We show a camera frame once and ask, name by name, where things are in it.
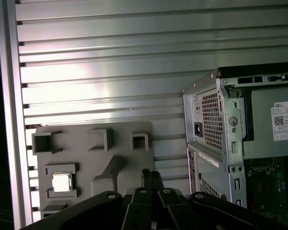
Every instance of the green circuit board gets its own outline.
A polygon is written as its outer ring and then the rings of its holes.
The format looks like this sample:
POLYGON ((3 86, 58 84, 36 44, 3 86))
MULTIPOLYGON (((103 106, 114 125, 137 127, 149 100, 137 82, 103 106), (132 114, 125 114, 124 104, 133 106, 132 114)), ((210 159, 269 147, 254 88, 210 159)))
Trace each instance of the green circuit board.
POLYGON ((288 194, 284 158, 245 161, 248 209, 288 224, 288 194))

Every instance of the power supply unit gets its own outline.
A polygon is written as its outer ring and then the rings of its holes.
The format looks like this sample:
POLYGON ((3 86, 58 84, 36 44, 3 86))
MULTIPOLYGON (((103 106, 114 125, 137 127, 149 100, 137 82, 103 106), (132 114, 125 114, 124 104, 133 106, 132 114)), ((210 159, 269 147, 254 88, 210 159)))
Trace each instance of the power supply unit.
POLYGON ((288 63, 220 67, 183 98, 191 193, 288 222, 288 63))

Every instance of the ventilation grille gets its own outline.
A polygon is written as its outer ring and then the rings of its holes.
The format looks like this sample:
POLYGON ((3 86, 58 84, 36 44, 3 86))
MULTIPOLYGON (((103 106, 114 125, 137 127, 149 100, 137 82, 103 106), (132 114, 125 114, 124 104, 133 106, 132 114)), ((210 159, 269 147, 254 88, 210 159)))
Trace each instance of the ventilation grille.
POLYGON ((222 150, 221 134, 223 133, 222 117, 219 115, 217 93, 204 96, 202 99, 204 118, 204 138, 206 145, 222 150))
POLYGON ((210 186, 210 184, 207 183, 203 179, 202 179, 202 182, 201 182, 201 185, 200 185, 200 189, 201 189, 201 192, 208 193, 210 195, 219 197, 219 193, 216 190, 214 190, 213 187, 210 186))

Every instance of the barcode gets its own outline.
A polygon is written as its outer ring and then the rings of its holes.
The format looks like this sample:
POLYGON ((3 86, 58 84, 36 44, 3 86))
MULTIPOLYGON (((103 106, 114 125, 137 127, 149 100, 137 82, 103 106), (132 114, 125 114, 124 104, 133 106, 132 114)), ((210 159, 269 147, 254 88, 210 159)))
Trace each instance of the barcode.
POLYGON ((274 117, 274 122, 275 122, 276 126, 283 126, 284 125, 284 116, 274 117))

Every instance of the computer port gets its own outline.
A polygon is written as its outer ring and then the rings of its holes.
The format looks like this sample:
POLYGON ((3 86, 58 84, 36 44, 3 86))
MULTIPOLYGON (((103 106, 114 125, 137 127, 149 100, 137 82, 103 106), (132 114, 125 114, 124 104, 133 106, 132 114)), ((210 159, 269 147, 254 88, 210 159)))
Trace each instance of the computer port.
POLYGON ((203 124, 200 122, 194 123, 194 134, 200 138, 203 137, 203 130, 202 130, 203 124))

